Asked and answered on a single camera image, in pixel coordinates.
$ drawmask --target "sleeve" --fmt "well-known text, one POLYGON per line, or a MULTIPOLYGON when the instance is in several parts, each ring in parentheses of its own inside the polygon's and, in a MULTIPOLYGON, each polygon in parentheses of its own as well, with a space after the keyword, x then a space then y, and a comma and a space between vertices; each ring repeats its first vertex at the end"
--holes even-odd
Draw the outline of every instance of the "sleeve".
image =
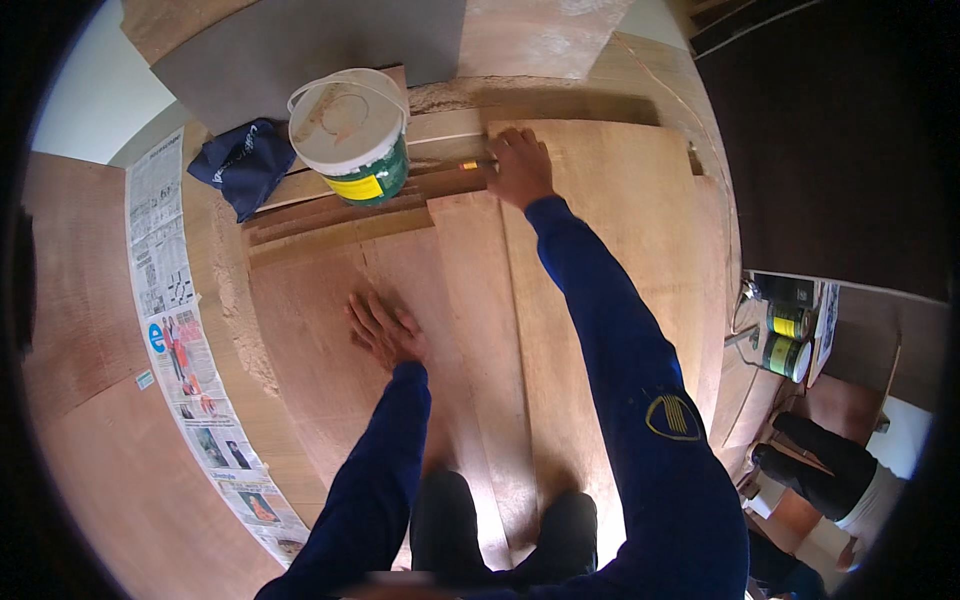
POLYGON ((676 350, 627 273, 563 198, 536 201, 526 217, 580 338, 623 504, 627 541, 590 577, 637 597, 742 598, 748 551, 739 498, 707 444, 676 350))
POLYGON ((426 369, 398 365, 367 431, 337 471, 306 545, 257 600, 339 597, 369 571, 390 570, 420 484, 429 418, 426 369))

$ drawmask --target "yellow logo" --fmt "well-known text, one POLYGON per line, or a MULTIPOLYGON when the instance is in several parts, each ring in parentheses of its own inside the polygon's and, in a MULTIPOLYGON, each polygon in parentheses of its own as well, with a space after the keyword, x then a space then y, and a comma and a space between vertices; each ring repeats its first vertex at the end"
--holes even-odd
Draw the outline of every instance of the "yellow logo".
POLYGON ((697 418, 684 399, 679 396, 672 394, 657 396, 647 409, 646 421, 651 431, 664 438, 683 442, 696 442, 700 439, 700 425, 697 423, 697 418))

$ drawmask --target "white bucket lid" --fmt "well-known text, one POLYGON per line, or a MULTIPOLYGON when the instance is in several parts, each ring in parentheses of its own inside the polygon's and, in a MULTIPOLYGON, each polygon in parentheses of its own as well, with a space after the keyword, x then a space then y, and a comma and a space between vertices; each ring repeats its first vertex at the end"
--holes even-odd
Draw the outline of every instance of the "white bucket lid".
POLYGON ((800 348, 800 354, 797 355, 797 362, 793 365, 793 376, 790 380, 794 383, 800 383, 800 380, 806 375, 806 370, 810 367, 810 353, 812 347, 809 342, 804 343, 800 348))
POLYGON ((294 150, 327 175, 346 175, 384 157, 406 131, 399 87, 373 69, 347 69, 310 82, 291 95, 287 107, 294 150))

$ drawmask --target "bucket handle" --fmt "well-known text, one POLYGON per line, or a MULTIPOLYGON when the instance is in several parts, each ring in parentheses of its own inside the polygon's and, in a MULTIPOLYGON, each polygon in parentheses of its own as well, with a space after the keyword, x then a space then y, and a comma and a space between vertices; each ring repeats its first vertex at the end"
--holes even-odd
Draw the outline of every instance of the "bucket handle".
POLYGON ((301 85, 300 87, 298 87, 298 88, 297 88, 297 91, 295 91, 294 93, 290 94, 290 98, 287 100, 287 110, 290 112, 290 114, 293 114, 293 113, 294 113, 294 107, 297 105, 297 102, 300 101, 300 97, 302 97, 303 94, 305 94, 306 92, 310 91, 310 90, 313 89, 314 87, 317 87, 318 85, 327 85, 327 84, 351 84, 351 85, 357 85, 357 86, 359 86, 359 87, 365 87, 366 89, 368 89, 368 90, 370 90, 370 91, 374 91, 374 92, 380 94, 381 96, 383 96, 384 98, 386 98, 387 100, 389 100, 389 101, 391 102, 391 104, 393 104, 394 106, 396 106, 397 108, 399 108, 399 109, 400 109, 400 112, 403 113, 403 126, 401 127, 401 132, 406 133, 406 132, 407 132, 407 119, 410 118, 410 109, 409 109, 406 105, 404 105, 403 103, 398 102, 398 101, 396 100, 396 98, 391 98, 388 94, 383 93, 382 91, 380 91, 380 90, 377 89, 376 87, 373 87, 372 85, 362 84, 362 83, 357 82, 357 81, 355 81, 355 80, 352 80, 352 79, 350 79, 350 78, 343 77, 343 75, 345 75, 345 74, 347 74, 347 73, 353 73, 353 72, 355 72, 355 71, 371 71, 371 72, 373 72, 373 73, 377 73, 377 74, 379 74, 379 75, 383 75, 383 76, 387 79, 387 81, 390 82, 389 85, 392 85, 392 86, 394 87, 394 89, 396 90, 396 95, 397 95, 397 96, 400 96, 401 93, 402 93, 402 92, 400 91, 400 86, 397 85, 396 82, 395 82, 390 76, 384 75, 383 73, 381 73, 380 71, 377 71, 376 69, 368 69, 368 68, 362 68, 362 67, 360 67, 360 68, 355 68, 355 69, 345 69, 345 70, 343 70, 343 71, 339 71, 339 72, 337 72, 337 73, 334 73, 333 75, 327 75, 326 77, 321 77, 320 79, 314 80, 314 81, 312 81, 312 82, 310 82, 310 83, 308 83, 308 84, 303 84, 303 85, 301 85))

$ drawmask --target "grey board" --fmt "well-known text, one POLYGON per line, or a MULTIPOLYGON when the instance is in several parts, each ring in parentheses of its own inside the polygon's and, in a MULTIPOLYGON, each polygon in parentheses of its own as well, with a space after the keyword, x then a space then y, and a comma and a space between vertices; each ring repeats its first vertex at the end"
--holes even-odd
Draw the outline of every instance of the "grey board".
POLYGON ((453 79, 466 0, 260 0, 158 60, 154 73, 214 134, 287 120, 301 85, 402 63, 407 85, 453 79))

